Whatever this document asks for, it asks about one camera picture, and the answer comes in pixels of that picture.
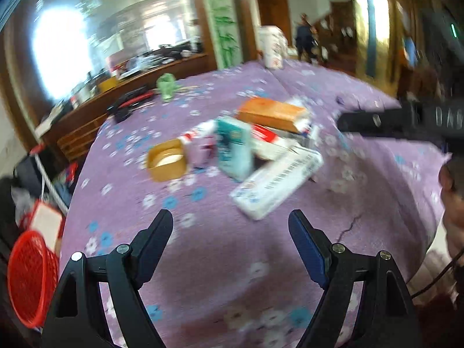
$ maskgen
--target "wooden desk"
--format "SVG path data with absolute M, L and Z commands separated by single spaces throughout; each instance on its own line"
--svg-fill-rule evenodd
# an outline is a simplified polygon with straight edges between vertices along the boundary
M 121 82 L 65 115 L 43 135 L 43 142 L 54 152 L 60 165 L 85 158 L 107 118 L 107 108 L 120 96 L 144 85 L 155 88 L 156 81 L 164 73 L 172 73 L 179 80 L 212 71 L 210 56 L 195 54 Z

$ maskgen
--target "red basket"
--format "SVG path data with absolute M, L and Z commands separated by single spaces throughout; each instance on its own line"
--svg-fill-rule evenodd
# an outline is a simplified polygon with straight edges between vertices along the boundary
M 33 230 L 21 234 L 8 261 L 8 292 L 19 320 L 42 327 L 58 281 L 58 258 Z

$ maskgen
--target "purple bedspread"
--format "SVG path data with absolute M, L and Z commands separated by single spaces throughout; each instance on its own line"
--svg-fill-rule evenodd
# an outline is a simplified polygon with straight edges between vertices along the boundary
M 108 253 L 129 243 L 161 208 L 169 209 L 174 231 L 152 280 L 141 289 L 168 348 L 296 345 L 322 291 L 289 235 L 293 209 L 333 242 L 341 237 L 363 254 L 388 250 L 406 280 L 414 275 L 443 212 L 437 175 L 444 156 L 428 144 L 341 136 L 334 123 L 341 110 L 394 106 L 395 100 L 343 73 L 297 61 L 273 72 L 252 62 L 181 83 L 200 88 L 102 126 L 71 203 L 61 271 L 73 252 Z M 253 222 L 232 204 L 229 193 L 237 184 L 216 160 L 179 180 L 150 179 L 144 163 L 150 147 L 233 113 L 250 95 L 279 101 L 298 96 L 314 112 L 325 160 L 315 182 Z M 115 343 L 124 347 L 107 287 L 102 297 Z M 350 334 L 359 298 L 358 286 L 340 342 Z

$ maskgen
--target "wooden door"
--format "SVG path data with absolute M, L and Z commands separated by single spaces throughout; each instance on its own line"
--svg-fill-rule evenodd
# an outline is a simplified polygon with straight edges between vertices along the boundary
M 291 45 L 291 22 L 288 0 L 258 0 L 261 26 L 277 26 Z

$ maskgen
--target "green plastic bag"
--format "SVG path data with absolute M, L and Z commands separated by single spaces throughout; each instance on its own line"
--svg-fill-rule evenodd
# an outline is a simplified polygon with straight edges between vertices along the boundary
M 164 102 L 169 101 L 173 97 L 177 89 L 179 89 L 179 86 L 175 81 L 175 77 L 171 73 L 165 73 L 160 78 L 158 78 L 156 86 L 158 87 L 158 90 L 161 92 Z

